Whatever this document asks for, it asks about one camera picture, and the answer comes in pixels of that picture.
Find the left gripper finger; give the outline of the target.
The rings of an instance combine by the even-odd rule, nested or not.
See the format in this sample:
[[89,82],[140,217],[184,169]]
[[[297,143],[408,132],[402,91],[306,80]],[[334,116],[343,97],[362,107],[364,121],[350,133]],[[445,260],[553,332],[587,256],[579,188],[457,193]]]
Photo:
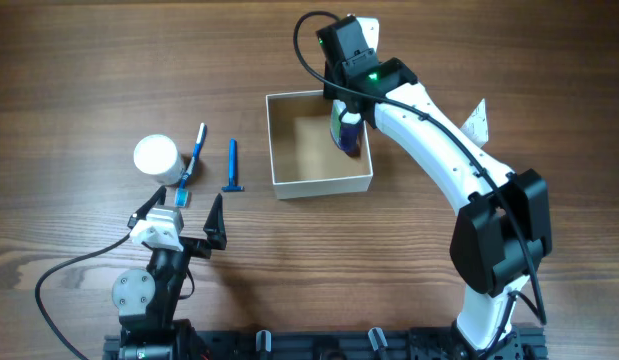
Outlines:
[[223,197],[220,193],[214,199],[203,231],[207,235],[207,241],[216,250],[225,250],[227,245],[227,235],[223,218]]
[[160,186],[156,192],[129,217],[127,227],[133,229],[139,220],[146,219],[147,214],[155,205],[163,205],[166,200],[166,193],[166,187],[164,185]]

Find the white round jar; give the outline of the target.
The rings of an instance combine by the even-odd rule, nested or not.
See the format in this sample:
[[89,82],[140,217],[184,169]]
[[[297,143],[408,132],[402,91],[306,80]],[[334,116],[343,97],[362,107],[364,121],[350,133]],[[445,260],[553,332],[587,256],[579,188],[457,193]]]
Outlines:
[[141,139],[134,151],[136,168],[161,185],[178,183],[185,165],[175,143],[167,136],[153,134]]

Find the dark blue pump bottle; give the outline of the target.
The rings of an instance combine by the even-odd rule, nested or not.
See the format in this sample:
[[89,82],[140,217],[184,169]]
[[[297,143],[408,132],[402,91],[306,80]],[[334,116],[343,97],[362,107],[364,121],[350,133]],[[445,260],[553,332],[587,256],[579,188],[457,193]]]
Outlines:
[[333,101],[330,119],[331,137],[336,146],[348,156],[359,155],[362,123],[361,115],[351,113],[343,101]]

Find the white squeeze tube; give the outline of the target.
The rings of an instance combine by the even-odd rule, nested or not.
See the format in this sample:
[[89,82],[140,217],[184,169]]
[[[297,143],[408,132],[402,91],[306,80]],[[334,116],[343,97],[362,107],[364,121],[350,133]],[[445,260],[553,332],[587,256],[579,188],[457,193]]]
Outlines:
[[482,99],[460,127],[461,132],[477,147],[482,148],[489,140],[486,101]]

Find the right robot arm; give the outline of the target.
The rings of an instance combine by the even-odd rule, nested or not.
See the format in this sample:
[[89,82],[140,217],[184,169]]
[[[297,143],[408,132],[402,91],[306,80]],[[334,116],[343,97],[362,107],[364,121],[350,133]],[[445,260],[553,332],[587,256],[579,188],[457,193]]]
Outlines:
[[452,325],[459,356],[486,359],[513,335],[524,301],[546,320],[537,271],[552,251],[548,190],[534,170],[516,173],[456,127],[402,61],[377,56],[374,18],[333,15],[317,31],[325,56],[318,79],[332,100],[330,131],[347,155],[370,125],[400,145],[431,177],[456,213],[452,262],[466,283]]

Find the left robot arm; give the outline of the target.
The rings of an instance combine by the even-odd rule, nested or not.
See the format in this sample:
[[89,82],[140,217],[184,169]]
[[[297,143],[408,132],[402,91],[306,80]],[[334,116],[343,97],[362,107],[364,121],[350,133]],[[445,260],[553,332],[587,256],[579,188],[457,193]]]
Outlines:
[[151,251],[148,265],[121,274],[112,287],[119,336],[107,337],[104,359],[210,359],[209,347],[188,319],[176,320],[181,292],[192,277],[193,258],[208,259],[226,248],[223,198],[217,195],[203,226],[204,238],[183,236],[180,209],[165,204],[161,186],[128,220],[128,237]]

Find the blue white toothbrush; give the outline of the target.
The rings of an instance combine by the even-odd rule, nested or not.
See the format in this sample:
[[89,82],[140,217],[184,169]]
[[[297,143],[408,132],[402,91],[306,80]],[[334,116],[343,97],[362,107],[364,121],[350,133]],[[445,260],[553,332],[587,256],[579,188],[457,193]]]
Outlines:
[[189,192],[186,189],[186,184],[187,184],[188,179],[193,175],[196,163],[199,160],[199,155],[200,155],[200,152],[201,152],[201,149],[203,147],[205,137],[206,137],[206,132],[207,132],[206,124],[201,123],[199,130],[198,130],[198,134],[197,134],[196,142],[193,148],[191,159],[189,161],[187,169],[185,170],[180,180],[180,184],[175,192],[174,203],[176,207],[184,208],[188,204]]

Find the blue disposable razor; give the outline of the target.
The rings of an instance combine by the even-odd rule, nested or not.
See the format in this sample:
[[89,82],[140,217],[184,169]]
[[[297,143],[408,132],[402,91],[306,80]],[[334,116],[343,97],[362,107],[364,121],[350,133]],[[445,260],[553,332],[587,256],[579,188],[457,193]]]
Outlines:
[[222,187],[222,191],[241,192],[243,190],[244,187],[238,184],[237,141],[235,138],[231,138],[229,144],[228,184]]

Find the white cardboard box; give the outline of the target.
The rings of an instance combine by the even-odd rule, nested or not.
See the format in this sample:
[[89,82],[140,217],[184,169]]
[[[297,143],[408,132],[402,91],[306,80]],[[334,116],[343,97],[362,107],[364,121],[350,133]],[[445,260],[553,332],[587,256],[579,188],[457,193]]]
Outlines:
[[373,179],[367,132],[353,157],[331,138],[332,102],[320,90],[265,97],[272,183],[279,200],[365,192]]

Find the black mounting rail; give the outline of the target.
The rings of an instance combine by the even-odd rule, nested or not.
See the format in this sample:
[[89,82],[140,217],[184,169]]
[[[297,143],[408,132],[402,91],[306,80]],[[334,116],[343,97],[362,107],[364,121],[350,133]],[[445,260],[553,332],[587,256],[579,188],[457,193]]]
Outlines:
[[[236,331],[200,331],[211,359],[320,359],[327,350],[336,359],[379,359],[366,332],[275,333],[271,346],[258,346],[254,334]],[[467,359],[469,352],[454,342],[448,328],[412,328],[386,331],[385,354],[388,359]],[[544,330],[514,327],[509,339],[493,359],[548,360]]]

